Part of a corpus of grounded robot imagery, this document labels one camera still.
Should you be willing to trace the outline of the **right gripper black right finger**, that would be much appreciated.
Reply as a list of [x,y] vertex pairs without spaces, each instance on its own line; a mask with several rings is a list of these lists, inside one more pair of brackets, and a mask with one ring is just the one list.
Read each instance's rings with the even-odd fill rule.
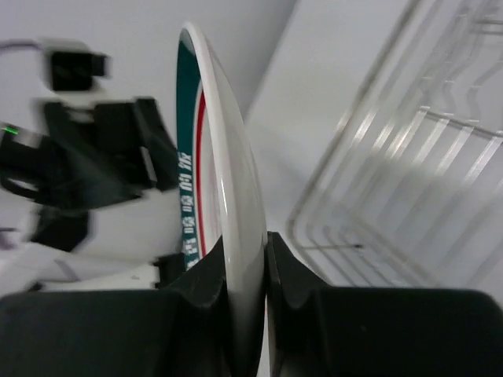
[[270,232],[274,376],[499,376],[502,310],[464,289],[327,284]]

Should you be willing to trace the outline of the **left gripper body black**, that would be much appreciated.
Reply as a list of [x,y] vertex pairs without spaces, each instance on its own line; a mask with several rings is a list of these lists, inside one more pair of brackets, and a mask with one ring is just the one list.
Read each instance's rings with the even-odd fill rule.
[[178,184],[177,149],[156,99],[98,101],[72,108],[42,101],[39,109],[63,170],[54,188],[63,208],[102,208]]

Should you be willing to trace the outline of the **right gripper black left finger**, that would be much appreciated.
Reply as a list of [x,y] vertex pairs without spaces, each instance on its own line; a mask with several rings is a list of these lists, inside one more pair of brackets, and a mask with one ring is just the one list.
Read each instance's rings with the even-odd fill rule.
[[4,376],[225,376],[223,246],[160,290],[1,300]]

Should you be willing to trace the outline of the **green red rimmed plate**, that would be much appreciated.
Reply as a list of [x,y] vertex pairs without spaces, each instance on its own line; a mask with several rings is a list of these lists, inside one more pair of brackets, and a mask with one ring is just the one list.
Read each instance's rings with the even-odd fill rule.
[[233,375],[255,375],[264,318],[266,215],[252,148],[205,34],[182,26],[176,65],[178,187],[185,266],[222,240]]

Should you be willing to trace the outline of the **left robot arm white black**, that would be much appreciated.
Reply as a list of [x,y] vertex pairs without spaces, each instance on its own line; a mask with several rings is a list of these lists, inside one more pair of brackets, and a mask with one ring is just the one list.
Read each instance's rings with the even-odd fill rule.
[[37,101],[41,132],[1,127],[1,190],[28,217],[1,228],[1,289],[116,273],[178,251],[177,149],[155,99]]

